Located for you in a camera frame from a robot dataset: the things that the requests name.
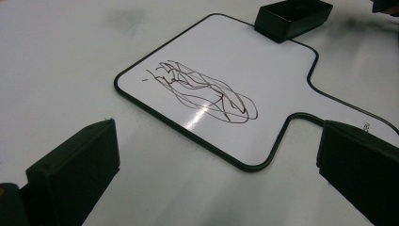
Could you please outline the white handheld whiteboard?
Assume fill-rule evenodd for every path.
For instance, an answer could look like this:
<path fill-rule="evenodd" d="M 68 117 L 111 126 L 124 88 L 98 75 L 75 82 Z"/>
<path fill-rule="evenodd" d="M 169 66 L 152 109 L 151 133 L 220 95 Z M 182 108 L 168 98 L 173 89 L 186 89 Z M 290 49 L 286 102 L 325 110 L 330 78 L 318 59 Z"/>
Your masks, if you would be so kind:
<path fill-rule="evenodd" d="M 317 52 L 211 14 L 114 80 L 126 99 L 240 170 L 273 160 L 291 121 L 338 121 L 399 148 L 399 129 L 317 89 Z"/>

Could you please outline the black whiteboard eraser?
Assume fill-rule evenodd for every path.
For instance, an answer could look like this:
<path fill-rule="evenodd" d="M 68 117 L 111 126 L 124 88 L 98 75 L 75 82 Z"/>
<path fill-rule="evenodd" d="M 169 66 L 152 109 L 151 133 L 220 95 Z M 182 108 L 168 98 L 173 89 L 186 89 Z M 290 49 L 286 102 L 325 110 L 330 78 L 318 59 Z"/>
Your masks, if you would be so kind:
<path fill-rule="evenodd" d="M 260 7 L 254 28 L 282 43 L 322 25 L 332 9 L 322 0 L 283 0 Z"/>

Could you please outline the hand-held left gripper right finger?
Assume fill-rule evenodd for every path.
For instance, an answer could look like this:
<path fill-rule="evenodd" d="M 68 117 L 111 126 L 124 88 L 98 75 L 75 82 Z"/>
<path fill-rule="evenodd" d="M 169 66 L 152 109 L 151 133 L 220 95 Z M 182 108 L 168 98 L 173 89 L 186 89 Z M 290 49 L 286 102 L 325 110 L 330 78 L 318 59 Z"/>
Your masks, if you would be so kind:
<path fill-rule="evenodd" d="M 326 121 L 316 166 L 375 226 L 399 226 L 399 148 L 357 127 Z"/>

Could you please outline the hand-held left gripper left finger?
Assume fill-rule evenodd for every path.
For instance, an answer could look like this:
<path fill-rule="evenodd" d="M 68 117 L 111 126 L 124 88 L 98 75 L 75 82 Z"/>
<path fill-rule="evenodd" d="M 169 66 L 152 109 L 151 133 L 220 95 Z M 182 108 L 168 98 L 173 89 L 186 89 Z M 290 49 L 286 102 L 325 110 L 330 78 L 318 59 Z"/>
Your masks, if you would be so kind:
<path fill-rule="evenodd" d="M 115 121 L 93 123 L 26 170 L 34 226 L 82 226 L 120 169 Z"/>

